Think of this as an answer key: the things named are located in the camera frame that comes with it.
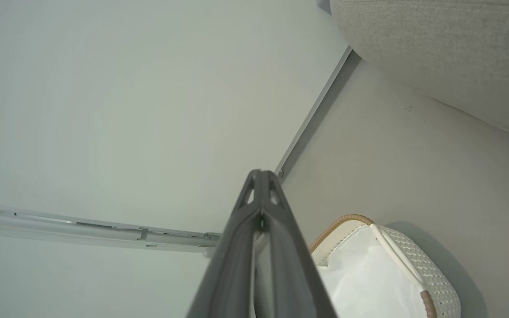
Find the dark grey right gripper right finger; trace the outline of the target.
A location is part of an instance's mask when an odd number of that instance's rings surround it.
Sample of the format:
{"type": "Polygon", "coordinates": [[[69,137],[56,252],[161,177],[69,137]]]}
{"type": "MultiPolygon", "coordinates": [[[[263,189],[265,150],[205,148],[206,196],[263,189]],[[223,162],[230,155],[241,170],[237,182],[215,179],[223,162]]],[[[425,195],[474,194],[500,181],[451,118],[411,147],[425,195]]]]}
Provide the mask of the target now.
{"type": "Polygon", "coordinates": [[[333,304],[275,173],[262,179],[263,230],[270,235],[271,284],[276,318],[335,318],[333,304]]]}

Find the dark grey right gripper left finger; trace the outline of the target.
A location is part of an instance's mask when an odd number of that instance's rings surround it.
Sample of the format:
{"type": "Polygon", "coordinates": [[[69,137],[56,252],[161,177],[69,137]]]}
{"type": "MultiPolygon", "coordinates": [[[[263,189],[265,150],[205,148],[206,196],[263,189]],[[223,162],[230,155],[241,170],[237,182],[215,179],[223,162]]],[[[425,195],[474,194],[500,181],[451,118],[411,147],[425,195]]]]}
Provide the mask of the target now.
{"type": "Polygon", "coordinates": [[[251,171],[192,301],[188,318],[250,318],[256,234],[262,221],[262,170],[251,171]]]}

